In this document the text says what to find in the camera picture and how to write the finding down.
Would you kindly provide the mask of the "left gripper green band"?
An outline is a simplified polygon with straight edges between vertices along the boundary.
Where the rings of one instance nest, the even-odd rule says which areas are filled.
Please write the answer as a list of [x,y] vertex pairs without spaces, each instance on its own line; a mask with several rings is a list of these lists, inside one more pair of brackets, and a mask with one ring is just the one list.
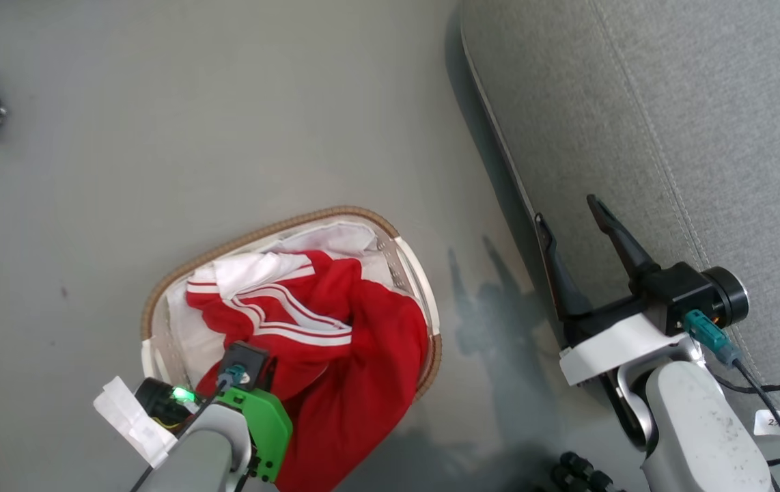
[[216,387],[205,398],[147,377],[136,399],[174,442],[141,482],[274,482],[293,431],[280,400],[261,387],[274,368],[268,351],[235,342],[225,350]]

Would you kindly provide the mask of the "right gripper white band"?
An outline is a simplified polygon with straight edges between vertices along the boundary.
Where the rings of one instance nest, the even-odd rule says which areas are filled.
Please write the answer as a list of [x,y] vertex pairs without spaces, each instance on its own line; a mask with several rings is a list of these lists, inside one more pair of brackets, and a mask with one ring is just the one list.
[[681,343],[689,312],[701,312],[720,331],[748,316],[748,290],[733,273],[719,266],[698,272],[683,262],[657,271],[652,256],[596,194],[587,196],[587,205],[628,278],[644,278],[627,298],[592,309],[562,261],[543,214],[535,215],[548,287],[567,338],[561,371],[568,384],[587,382]]

